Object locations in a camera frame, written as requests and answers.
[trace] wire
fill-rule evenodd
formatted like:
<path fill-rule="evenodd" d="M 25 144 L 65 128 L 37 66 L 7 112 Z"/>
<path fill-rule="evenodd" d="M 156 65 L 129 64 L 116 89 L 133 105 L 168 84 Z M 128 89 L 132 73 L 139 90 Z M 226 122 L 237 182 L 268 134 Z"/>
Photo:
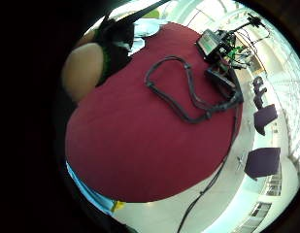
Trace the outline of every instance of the wire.
<path fill-rule="evenodd" d="M 233 132 L 232 132 L 232 137 L 231 137 L 231 141 L 230 141 L 230 144 L 229 144 L 229 147 L 228 147 L 228 151 L 227 151 L 227 154 L 224 156 L 223 160 L 221 161 L 221 166 L 219 167 L 219 169 L 217 170 L 215 176 L 211 179 L 211 181 L 208 183 L 208 185 L 205 187 L 204 190 L 200 191 L 199 192 L 199 195 L 198 197 L 192 201 L 190 203 L 190 205 L 188 206 L 188 208 L 186 209 L 184 215 L 183 215 L 183 218 L 180 222 L 180 225 L 178 227 L 178 230 L 177 230 L 177 233 L 180 233 L 182 228 L 183 228 L 183 225 L 190 213 L 190 211 L 194 208 L 194 206 L 196 205 L 196 203 L 199 201 L 199 199 L 216 183 L 217 181 L 217 178 L 221 172 L 221 170 L 223 169 L 224 165 L 225 165 L 225 162 L 227 160 L 227 157 L 229 155 L 229 152 L 231 150 L 231 147 L 236 139 L 236 135 L 237 135 L 237 128 L 238 128 L 238 117 L 239 117 L 239 106 L 236 106 L 235 108 L 235 116 L 234 116 L 234 124 L 233 124 Z"/>
<path fill-rule="evenodd" d="M 263 68 L 263 70 L 265 71 L 265 76 L 266 76 L 266 78 L 268 77 L 268 73 L 267 73 L 267 70 L 266 70 L 266 68 L 265 68 L 265 66 L 264 66 L 264 63 L 262 62 L 262 60 L 260 59 L 260 57 L 259 57 L 259 55 L 257 54 L 257 48 L 256 48 L 256 46 L 255 45 L 252 45 L 251 43 L 249 43 L 246 39 L 245 39 L 245 37 L 247 37 L 246 35 L 244 35 L 243 33 L 241 33 L 241 32 L 237 32 L 245 41 L 246 41 L 246 43 L 249 45 L 249 47 L 252 49 L 252 51 L 254 52 L 254 55 L 257 57 L 257 59 L 259 60 L 259 62 L 260 62 L 260 64 L 262 65 L 262 68 Z"/>

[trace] chair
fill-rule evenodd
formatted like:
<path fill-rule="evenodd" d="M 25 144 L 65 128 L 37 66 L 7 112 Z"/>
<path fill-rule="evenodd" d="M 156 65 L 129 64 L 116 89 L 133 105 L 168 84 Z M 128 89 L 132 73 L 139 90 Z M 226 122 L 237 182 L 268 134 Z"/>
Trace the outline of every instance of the chair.
<path fill-rule="evenodd" d="M 255 107 L 260 110 L 263 108 L 263 100 L 260 96 L 255 95 L 253 98 L 253 102 L 255 104 Z"/>
<path fill-rule="evenodd" d="M 259 96 L 262 96 L 265 92 L 267 92 L 266 87 L 262 88 L 262 90 L 259 90 L 259 87 L 255 86 L 253 90 L 255 95 L 259 95 Z"/>
<path fill-rule="evenodd" d="M 278 118 L 275 105 L 268 105 L 254 113 L 254 127 L 256 131 L 265 136 L 264 127 L 274 119 Z"/>
<path fill-rule="evenodd" d="M 260 76 L 257 76 L 254 78 L 252 84 L 254 87 L 257 87 L 257 89 L 259 89 L 264 84 L 264 81 Z"/>
<path fill-rule="evenodd" d="M 256 180 L 277 174 L 280 161 L 280 148 L 260 148 L 248 154 L 245 173 Z"/>

